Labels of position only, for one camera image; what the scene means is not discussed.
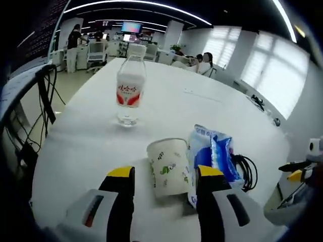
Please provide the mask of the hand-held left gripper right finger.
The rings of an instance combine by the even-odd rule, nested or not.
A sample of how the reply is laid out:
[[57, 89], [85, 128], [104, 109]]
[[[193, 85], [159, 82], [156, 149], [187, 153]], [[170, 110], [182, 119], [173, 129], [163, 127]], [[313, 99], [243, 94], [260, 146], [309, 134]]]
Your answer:
[[217, 168], [197, 169], [197, 213], [201, 241], [280, 241], [286, 226], [273, 225], [262, 207], [234, 189]]

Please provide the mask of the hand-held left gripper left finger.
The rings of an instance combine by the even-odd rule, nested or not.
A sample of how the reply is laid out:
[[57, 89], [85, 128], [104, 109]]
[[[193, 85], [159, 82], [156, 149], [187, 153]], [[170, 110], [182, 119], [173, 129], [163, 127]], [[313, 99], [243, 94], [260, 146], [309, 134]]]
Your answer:
[[83, 194], [57, 225], [60, 241], [130, 241], [135, 168], [110, 171], [98, 189]]

